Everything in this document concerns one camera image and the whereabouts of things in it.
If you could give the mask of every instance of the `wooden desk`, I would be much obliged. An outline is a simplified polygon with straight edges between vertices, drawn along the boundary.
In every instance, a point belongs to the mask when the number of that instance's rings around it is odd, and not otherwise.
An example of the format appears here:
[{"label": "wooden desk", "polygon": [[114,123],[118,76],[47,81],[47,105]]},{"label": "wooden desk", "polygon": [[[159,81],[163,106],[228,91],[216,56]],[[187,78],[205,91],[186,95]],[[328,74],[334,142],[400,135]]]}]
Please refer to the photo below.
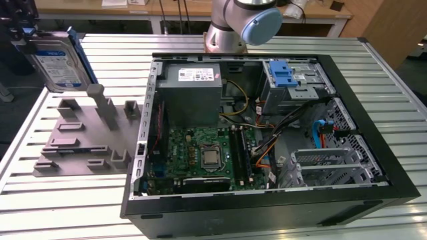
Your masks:
[{"label": "wooden desk", "polygon": [[[41,19],[74,20],[147,20],[151,33],[161,34],[161,8],[158,0],[149,0],[146,5],[127,5],[126,8],[102,9],[102,0],[34,0]],[[165,19],[178,20],[178,5],[173,0],[161,0]],[[304,9],[306,24],[332,25],[328,37],[337,37],[345,22],[352,18],[350,12],[342,7],[340,11],[329,9],[332,0],[324,0],[324,6],[310,1]],[[210,0],[186,0],[190,21],[210,21]],[[182,19],[185,18],[183,3],[179,4]],[[284,23],[301,23],[300,19],[284,17]]]}]

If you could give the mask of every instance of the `hard drive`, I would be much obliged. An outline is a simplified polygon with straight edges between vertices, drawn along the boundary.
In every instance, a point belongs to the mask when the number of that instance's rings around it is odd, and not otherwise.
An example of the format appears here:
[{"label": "hard drive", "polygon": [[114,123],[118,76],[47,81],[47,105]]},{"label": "hard drive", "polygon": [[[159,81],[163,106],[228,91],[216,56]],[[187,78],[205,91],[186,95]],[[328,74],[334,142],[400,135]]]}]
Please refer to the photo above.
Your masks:
[{"label": "hard drive", "polygon": [[29,37],[34,52],[26,54],[45,87],[53,93],[85,91],[97,79],[75,31],[35,31]]}]

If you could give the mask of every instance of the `gray power supply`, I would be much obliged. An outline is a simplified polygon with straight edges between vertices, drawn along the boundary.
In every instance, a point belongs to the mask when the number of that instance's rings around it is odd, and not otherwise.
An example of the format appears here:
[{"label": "gray power supply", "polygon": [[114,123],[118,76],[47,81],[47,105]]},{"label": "gray power supply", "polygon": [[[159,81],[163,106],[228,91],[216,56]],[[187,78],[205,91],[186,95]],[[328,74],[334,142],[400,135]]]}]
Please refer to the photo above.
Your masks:
[{"label": "gray power supply", "polygon": [[169,64],[163,76],[155,90],[166,96],[170,127],[216,127],[221,100],[220,65]]}]

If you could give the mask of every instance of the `blue bracket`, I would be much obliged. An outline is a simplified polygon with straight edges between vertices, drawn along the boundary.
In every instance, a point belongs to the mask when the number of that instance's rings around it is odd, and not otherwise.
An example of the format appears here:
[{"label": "blue bracket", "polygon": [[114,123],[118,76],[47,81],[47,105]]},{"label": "blue bracket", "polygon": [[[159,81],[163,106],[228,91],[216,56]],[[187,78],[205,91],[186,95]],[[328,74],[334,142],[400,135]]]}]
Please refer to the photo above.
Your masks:
[{"label": "blue bracket", "polygon": [[296,87],[298,82],[292,77],[292,69],[285,61],[269,61],[269,72],[276,87]]},{"label": "blue bracket", "polygon": [[90,67],[89,60],[87,60],[87,57],[85,55],[85,51],[83,51],[82,46],[79,44],[79,40],[78,40],[78,37],[77,37],[77,32],[71,29],[71,27],[69,27],[67,30],[66,30],[66,33],[67,33],[67,38],[70,40],[74,52],[75,52],[75,54],[77,54],[77,56],[78,56],[78,58],[81,60],[81,64],[82,64],[82,67],[85,69],[85,73],[87,75],[87,78],[90,79],[91,84],[97,84],[98,80],[97,80],[97,78],[94,76],[94,72],[93,72],[93,69]]}]

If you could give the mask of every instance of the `metal table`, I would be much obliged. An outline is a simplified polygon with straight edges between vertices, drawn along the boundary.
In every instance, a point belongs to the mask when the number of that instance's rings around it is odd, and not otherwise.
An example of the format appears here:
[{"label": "metal table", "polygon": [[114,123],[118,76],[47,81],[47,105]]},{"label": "metal table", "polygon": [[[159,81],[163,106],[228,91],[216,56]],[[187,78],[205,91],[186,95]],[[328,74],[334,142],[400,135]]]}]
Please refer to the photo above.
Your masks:
[{"label": "metal table", "polygon": [[[82,47],[114,104],[142,103],[151,52],[202,51],[198,35],[87,34]],[[421,197],[348,225],[218,235],[202,239],[427,238],[427,109],[369,44],[354,38],[276,37],[249,53],[325,54],[334,63],[389,144]],[[83,92],[43,89],[0,163],[1,239],[141,239],[118,218],[125,175],[35,178],[33,165],[59,116],[61,97],[94,105]]]}]

